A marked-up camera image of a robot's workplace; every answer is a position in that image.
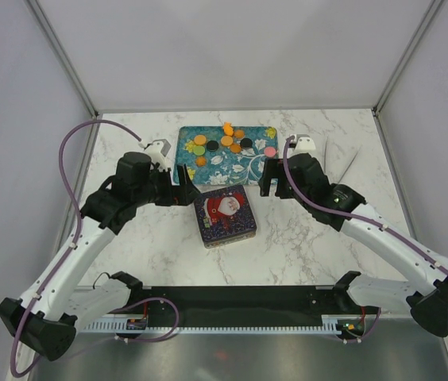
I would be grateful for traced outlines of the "square cookie tin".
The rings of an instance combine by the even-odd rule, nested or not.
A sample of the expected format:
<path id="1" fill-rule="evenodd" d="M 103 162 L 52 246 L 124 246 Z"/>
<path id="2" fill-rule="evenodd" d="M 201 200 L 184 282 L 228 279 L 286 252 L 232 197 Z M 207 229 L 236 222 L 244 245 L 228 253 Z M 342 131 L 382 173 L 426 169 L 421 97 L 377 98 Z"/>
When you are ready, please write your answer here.
<path id="1" fill-rule="evenodd" d="M 217 225 L 205 224 L 199 231 L 204 247 L 216 248 L 255 237 L 257 227 L 239 222 L 227 225 L 218 223 Z"/>

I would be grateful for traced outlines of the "gold tin lid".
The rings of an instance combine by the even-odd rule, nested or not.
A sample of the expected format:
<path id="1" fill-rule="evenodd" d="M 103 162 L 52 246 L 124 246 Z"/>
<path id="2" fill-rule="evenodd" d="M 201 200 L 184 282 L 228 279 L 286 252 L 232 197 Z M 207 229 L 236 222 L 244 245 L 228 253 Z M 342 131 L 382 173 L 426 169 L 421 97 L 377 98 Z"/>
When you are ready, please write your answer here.
<path id="1" fill-rule="evenodd" d="M 233 185 L 202 193 L 194 201 L 195 215 L 199 229 L 205 224 L 243 223 L 255 225 L 257 223 L 242 185 Z"/>

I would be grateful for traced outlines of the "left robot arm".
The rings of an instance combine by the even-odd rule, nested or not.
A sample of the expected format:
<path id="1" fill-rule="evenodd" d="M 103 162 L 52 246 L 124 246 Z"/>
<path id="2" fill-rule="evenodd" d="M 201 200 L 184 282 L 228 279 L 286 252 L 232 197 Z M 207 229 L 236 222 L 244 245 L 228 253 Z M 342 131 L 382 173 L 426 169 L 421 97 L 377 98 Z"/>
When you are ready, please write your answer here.
<path id="1" fill-rule="evenodd" d="M 141 281 L 120 271 L 100 291 L 75 300 L 74 290 L 100 252 L 132 221 L 137 209 L 189 206 L 199 196 L 187 167 L 177 165 L 171 180 L 160 153 L 127 152 L 109 176 L 87 197 L 75 229 L 37 281 L 19 298 L 0 302 L 0 318 L 16 342 L 47 360 L 58 360 L 76 334 L 112 310 L 137 312 L 144 295 Z"/>

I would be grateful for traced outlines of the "metal tongs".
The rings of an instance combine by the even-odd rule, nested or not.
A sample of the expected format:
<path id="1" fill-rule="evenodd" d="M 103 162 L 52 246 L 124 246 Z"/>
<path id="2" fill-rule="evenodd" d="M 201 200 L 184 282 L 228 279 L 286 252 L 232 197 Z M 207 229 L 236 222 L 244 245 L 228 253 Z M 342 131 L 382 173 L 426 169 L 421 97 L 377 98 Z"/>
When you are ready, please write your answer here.
<path id="1" fill-rule="evenodd" d="M 330 140 L 326 138 L 323 146 L 322 157 L 323 157 L 323 165 L 322 168 L 324 171 L 328 171 L 329 167 L 329 149 L 330 149 Z M 338 183 L 340 183 L 346 174 L 349 172 L 350 168 L 353 166 L 356 161 L 359 153 L 361 151 L 361 147 L 355 148 L 349 155 L 346 156 L 346 162 L 343 164 L 342 170 L 338 176 L 335 177 Z"/>

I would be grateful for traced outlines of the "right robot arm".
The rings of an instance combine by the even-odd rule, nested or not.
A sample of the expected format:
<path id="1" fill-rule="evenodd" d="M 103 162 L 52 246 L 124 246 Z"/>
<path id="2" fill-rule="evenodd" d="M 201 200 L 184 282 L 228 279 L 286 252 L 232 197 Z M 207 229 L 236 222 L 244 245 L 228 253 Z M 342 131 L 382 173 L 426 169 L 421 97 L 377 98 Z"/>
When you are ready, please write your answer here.
<path id="1" fill-rule="evenodd" d="M 390 225 L 352 188 L 331 183 L 308 153 L 267 159 L 259 181 L 261 196 L 268 196 L 273 180 L 276 197 L 295 199 L 317 222 L 360 242 L 405 278 L 392 281 L 348 273 L 332 295 L 337 310 L 347 314 L 361 305 L 408 312 L 427 332 L 448 336 L 447 257 Z"/>

